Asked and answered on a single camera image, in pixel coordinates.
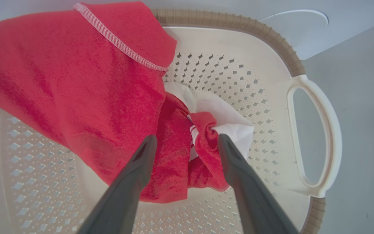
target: white fabric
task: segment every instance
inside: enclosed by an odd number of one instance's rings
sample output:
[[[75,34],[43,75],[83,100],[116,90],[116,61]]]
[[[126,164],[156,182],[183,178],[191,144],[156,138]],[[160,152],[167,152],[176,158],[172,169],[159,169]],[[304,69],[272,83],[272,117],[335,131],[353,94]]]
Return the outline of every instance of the white fabric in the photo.
[[[231,105],[211,92],[192,91],[187,86],[176,82],[164,83],[165,91],[180,99],[188,108],[190,113],[207,111],[212,113],[217,121],[213,128],[218,134],[226,134],[236,145],[245,159],[248,158],[251,147],[254,125],[239,114]],[[197,131],[195,126],[190,128],[195,145]],[[197,153],[192,148],[190,160],[197,157]]]

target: red cloth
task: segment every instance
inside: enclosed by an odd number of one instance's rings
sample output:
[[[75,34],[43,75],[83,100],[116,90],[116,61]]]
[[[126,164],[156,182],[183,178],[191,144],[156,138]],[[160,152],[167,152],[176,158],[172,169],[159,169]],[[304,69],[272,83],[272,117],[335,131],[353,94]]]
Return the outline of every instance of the red cloth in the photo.
[[[108,185],[143,139],[157,135],[142,201],[182,200],[191,187],[226,189],[215,119],[190,114],[164,91],[176,41],[147,6],[76,9],[0,22],[0,108],[69,148]],[[200,158],[189,162],[193,124]]]

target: basket rim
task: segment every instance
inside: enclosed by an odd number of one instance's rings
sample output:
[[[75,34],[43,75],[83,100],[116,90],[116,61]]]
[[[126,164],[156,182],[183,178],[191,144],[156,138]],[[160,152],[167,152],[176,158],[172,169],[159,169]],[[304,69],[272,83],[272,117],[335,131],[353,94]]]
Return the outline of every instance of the basket rim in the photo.
[[[151,9],[159,23],[165,26],[216,28],[250,34],[273,48],[285,63],[291,77],[305,74],[297,53],[285,38],[271,27],[241,15],[184,9]],[[318,234],[325,214],[325,198],[310,198],[302,234]]]

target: plastic basket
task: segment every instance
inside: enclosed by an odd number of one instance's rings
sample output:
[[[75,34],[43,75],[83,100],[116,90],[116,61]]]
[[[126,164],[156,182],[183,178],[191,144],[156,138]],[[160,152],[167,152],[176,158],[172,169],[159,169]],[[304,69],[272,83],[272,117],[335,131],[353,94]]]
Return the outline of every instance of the plastic basket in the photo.
[[[178,41],[165,81],[214,92],[255,124],[248,163],[302,233],[319,231],[325,192],[340,167],[337,116],[307,79],[291,46],[250,18],[213,12],[153,10]],[[293,92],[315,104],[326,135],[318,183],[304,174]],[[0,110],[0,233],[74,233],[107,189],[67,148]],[[188,191],[168,204],[139,203],[133,233],[243,233],[232,189]]]

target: basket handle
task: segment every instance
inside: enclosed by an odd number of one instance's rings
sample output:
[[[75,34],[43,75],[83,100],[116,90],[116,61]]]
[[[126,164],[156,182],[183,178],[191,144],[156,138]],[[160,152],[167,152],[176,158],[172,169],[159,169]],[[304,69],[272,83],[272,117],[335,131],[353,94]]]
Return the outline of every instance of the basket handle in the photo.
[[[337,173],[340,169],[342,159],[342,135],[340,124],[337,119],[337,114],[334,111],[330,101],[324,92],[305,74],[292,78],[293,82],[288,92],[288,103],[290,104],[290,117],[294,118],[295,113],[293,107],[293,94],[298,88],[303,89],[310,99],[313,101],[325,133],[326,155],[324,168],[321,177],[317,183],[313,183],[307,179],[304,172],[303,160],[301,157],[300,146],[298,142],[298,133],[296,124],[291,124],[291,131],[294,138],[295,152],[297,155],[297,167],[300,174],[300,179],[307,187],[307,195],[324,198],[325,192],[333,185]]]

